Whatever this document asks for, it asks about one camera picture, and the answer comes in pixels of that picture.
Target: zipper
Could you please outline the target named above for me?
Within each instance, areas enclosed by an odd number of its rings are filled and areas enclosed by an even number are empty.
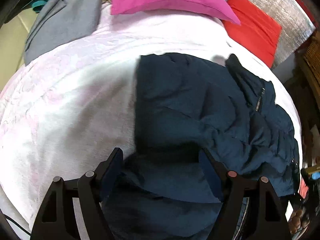
[[[256,111],[259,111],[259,109],[260,109],[262,97],[263,97],[265,92],[266,92],[266,90],[264,88],[262,88],[262,91],[260,93],[260,96],[258,98],[258,102],[257,102],[257,105],[256,105]],[[238,238],[238,236],[239,236],[239,234],[240,234],[240,232],[242,230],[242,227],[243,227],[243,224],[244,224],[244,220],[245,220],[245,218],[247,216],[247,213],[248,213],[249,203],[250,203],[250,198],[247,198],[247,204],[246,204],[245,209],[244,209],[243,217],[241,219],[238,231],[237,231],[235,237],[233,238],[233,240],[237,240],[237,238]]]
[[[241,232],[241,229],[242,229],[243,224],[244,224],[245,217],[247,216],[247,213],[248,213],[249,203],[250,203],[250,198],[247,198],[247,204],[246,204],[246,206],[245,206],[245,210],[244,210],[244,213],[243,213],[243,217],[242,217],[242,219],[241,219],[241,222],[240,222],[238,231],[237,231],[235,237],[233,238],[233,240],[236,240],[236,239],[238,238],[240,232]]]
[[[262,101],[262,96],[264,95],[265,91],[266,90],[264,88],[262,88],[262,92],[260,93],[260,96],[259,96],[259,99],[258,99],[258,102],[257,102],[257,105],[256,105],[256,111],[259,111],[260,104],[261,104],[261,101]]]

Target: silver screw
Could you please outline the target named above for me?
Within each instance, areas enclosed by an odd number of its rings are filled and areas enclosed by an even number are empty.
[[[269,179],[265,176],[261,177],[261,181],[264,183],[267,183],[269,181]]]
[[[55,176],[55,177],[53,178],[53,182],[58,182],[60,179],[61,179],[60,176]]]
[[[85,176],[86,176],[87,178],[93,177],[93,176],[94,176],[94,171],[87,171],[87,172],[85,173]]]
[[[237,173],[235,171],[228,171],[228,176],[235,178],[237,176]]]

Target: red pillow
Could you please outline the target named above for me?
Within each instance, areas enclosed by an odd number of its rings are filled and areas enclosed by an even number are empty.
[[[239,26],[223,21],[229,37],[271,68],[281,25],[249,0],[228,0],[227,3],[241,22]]]

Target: white cloth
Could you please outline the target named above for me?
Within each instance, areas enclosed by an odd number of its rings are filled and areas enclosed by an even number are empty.
[[[140,55],[166,52],[219,64],[234,53],[249,71],[272,81],[302,156],[299,117],[289,94],[263,62],[228,37],[220,20],[172,10],[111,16],[106,6],[91,36],[35,59],[1,93],[0,183],[30,228],[54,176],[79,178],[114,147],[124,156],[134,152],[137,62]],[[83,221],[77,221],[87,239]]]

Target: shiny silver fabric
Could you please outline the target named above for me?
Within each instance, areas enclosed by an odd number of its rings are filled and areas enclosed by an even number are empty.
[[[273,67],[283,62],[313,33],[315,26],[295,0],[249,0],[281,26]]]

